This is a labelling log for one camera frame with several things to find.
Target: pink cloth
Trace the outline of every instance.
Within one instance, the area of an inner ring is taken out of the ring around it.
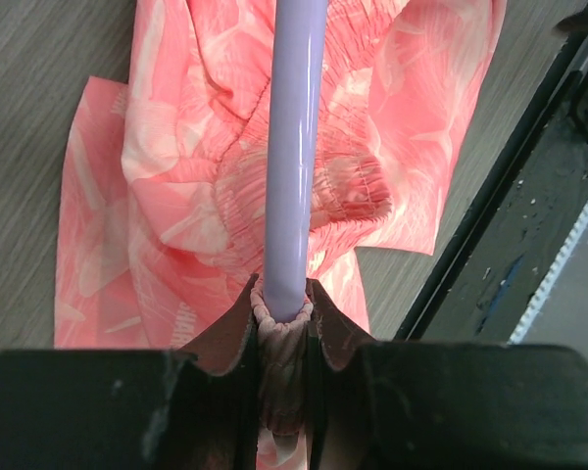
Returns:
[[[505,0],[332,0],[308,275],[368,329],[354,249],[430,254]],[[138,0],[62,189],[55,343],[180,347],[262,271],[274,0]]]

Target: purple handle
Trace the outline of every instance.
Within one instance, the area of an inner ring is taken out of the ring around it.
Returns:
[[[277,322],[303,306],[327,0],[277,0],[270,86],[264,299]]]

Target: pink garment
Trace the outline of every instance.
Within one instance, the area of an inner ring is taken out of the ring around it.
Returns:
[[[505,0],[331,0],[308,275],[368,329],[354,249],[430,254]],[[138,0],[64,167],[55,343],[180,347],[262,271],[274,0]]]

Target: gray tabletop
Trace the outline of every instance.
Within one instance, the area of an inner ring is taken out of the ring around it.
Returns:
[[[453,235],[584,0],[509,0],[440,228]],[[89,75],[126,81],[134,0],[0,0],[0,348],[52,345],[61,170]],[[361,250],[372,332],[393,336],[434,257]]]

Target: coral pink fabric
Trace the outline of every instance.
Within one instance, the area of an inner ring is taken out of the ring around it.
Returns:
[[[368,329],[354,249],[430,254],[505,0],[331,0],[308,275]],[[64,168],[60,348],[179,347],[261,272],[274,0],[138,0]]]

